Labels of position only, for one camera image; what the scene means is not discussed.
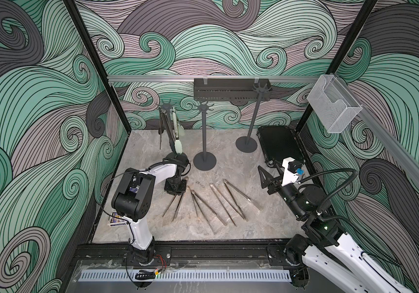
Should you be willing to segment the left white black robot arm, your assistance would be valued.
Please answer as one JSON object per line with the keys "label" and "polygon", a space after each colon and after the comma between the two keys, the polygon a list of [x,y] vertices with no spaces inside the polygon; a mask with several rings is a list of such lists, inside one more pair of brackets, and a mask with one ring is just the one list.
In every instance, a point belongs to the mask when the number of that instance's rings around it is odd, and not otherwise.
{"label": "left white black robot arm", "polygon": [[146,169],[126,169],[111,201],[111,206],[127,222],[131,252],[139,262],[154,258],[154,237],[147,222],[154,187],[164,183],[164,191],[175,197],[184,195],[185,170],[189,159],[184,153],[171,153]]}

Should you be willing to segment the green metal tongs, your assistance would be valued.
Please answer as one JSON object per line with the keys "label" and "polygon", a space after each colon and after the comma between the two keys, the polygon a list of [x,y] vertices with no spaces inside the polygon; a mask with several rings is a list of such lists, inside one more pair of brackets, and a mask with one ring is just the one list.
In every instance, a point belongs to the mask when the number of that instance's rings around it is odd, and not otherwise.
{"label": "green metal tongs", "polygon": [[181,125],[181,123],[180,123],[180,121],[177,117],[175,109],[171,110],[171,115],[172,115],[172,121],[173,121],[173,124],[174,124],[175,151],[176,151],[177,154],[183,154],[183,145],[181,143],[180,136],[185,134],[185,130],[182,127],[182,125]]}

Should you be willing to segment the black metal tongs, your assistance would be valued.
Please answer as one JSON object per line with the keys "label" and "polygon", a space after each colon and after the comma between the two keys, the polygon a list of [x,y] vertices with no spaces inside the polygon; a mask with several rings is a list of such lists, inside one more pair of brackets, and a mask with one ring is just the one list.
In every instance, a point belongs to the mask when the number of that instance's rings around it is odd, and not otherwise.
{"label": "black metal tongs", "polygon": [[164,133],[168,136],[170,149],[173,153],[176,153],[174,145],[175,135],[170,115],[163,108],[159,108],[159,134],[163,135]]}

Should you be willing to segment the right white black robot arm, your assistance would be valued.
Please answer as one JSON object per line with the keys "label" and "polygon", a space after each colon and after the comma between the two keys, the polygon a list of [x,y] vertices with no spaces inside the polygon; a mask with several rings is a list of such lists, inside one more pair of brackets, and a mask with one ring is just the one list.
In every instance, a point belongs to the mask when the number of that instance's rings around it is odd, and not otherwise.
{"label": "right white black robot arm", "polygon": [[277,166],[278,177],[258,167],[261,187],[269,195],[279,194],[296,220],[303,223],[305,235],[295,235],[285,246],[288,263],[317,271],[346,293],[410,292],[377,263],[379,256],[368,253],[356,243],[343,224],[361,233],[358,227],[345,217],[325,213],[330,199],[352,183],[357,170],[340,168],[340,173],[350,176],[327,194],[320,185],[312,183],[316,175],[301,178],[300,167],[298,161],[289,160]]}

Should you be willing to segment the dark utensil rack stand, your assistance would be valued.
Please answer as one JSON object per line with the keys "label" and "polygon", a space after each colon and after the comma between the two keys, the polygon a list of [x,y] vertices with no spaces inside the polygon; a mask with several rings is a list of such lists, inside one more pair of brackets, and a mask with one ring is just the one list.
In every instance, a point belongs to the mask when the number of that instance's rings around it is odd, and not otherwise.
{"label": "dark utensil rack stand", "polygon": [[180,140],[181,136],[185,135],[185,130],[182,127],[175,107],[170,103],[163,102],[159,107],[159,146],[162,144],[162,135],[167,134],[171,153],[169,153],[163,161],[166,163],[177,164],[177,170],[184,172],[188,165],[189,159],[183,151],[183,144]]}
{"label": "dark utensil rack stand", "polygon": [[202,116],[202,151],[194,156],[193,163],[198,170],[209,171],[217,163],[215,155],[207,150],[207,111],[210,107],[207,103],[200,103],[197,108]]}
{"label": "dark utensil rack stand", "polygon": [[263,79],[263,85],[261,85],[260,81],[257,84],[254,84],[254,91],[257,93],[257,99],[252,113],[249,130],[246,136],[239,137],[236,140],[237,149],[243,153],[253,153],[258,147],[257,142],[251,137],[251,135],[261,102],[269,101],[271,97],[272,86],[269,79]]}

